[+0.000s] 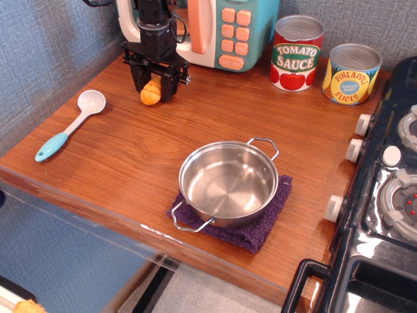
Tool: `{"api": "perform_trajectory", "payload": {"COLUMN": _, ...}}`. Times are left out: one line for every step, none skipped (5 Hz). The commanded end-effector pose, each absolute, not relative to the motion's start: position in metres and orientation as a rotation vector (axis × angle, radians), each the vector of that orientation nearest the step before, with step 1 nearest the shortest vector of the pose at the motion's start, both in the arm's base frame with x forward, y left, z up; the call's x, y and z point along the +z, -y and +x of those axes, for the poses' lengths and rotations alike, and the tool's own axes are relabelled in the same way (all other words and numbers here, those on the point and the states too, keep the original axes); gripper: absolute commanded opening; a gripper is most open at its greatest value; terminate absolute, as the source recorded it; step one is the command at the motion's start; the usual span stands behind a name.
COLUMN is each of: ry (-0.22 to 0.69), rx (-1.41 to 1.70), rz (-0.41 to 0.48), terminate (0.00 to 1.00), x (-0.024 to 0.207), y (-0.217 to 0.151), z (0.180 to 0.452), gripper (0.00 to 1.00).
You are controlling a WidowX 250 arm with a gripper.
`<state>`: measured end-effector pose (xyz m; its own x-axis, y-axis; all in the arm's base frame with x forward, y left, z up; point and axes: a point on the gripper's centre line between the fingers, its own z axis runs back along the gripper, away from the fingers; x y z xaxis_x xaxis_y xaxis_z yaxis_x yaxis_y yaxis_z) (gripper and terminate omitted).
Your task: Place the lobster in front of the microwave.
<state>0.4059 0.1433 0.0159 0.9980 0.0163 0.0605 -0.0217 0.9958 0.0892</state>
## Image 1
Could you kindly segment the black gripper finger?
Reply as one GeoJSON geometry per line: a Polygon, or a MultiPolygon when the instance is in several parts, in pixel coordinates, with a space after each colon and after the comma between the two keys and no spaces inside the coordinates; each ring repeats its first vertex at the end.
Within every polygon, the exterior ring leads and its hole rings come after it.
{"type": "Polygon", "coordinates": [[[179,72],[167,72],[161,75],[161,101],[168,103],[176,94],[179,86],[179,72]]]}
{"type": "Polygon", "coordinates": [[[140,93],[151,80],[151,72],[148,71],[147,65],[136,65],[133,63],[130,64],[130,71],[136,91],[140,93]]]}

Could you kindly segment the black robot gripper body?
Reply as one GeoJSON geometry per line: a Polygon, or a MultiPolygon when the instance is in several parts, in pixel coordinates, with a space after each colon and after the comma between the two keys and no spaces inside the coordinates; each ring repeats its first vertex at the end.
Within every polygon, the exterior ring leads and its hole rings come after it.
{"type": "Polygon", "coordinates": [[[167,72],[179,72],[179,83],[190,82],[188,68],[190,63],[177,53],[177,44],[185,41],[178,36],[177,23],[165,25],[139,24],[141,39],[139,42],[125,41],[123,62],[130,65],[147,65],[148,71],[160,76],[167,72]]]}

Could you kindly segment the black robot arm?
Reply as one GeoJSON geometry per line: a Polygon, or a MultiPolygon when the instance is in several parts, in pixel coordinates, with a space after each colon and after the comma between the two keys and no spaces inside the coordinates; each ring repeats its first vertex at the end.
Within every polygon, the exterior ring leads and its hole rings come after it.
{"type": "Polygon", "coordinates": [[[130,66],[136,90],[140,93],[160,78],[161,101],[167,103],[180,83],[190,82],[190,63],[177,53],[175,1],[117,1],[118,21],[125,41],[121,44],[123,62],[130,66]]]}

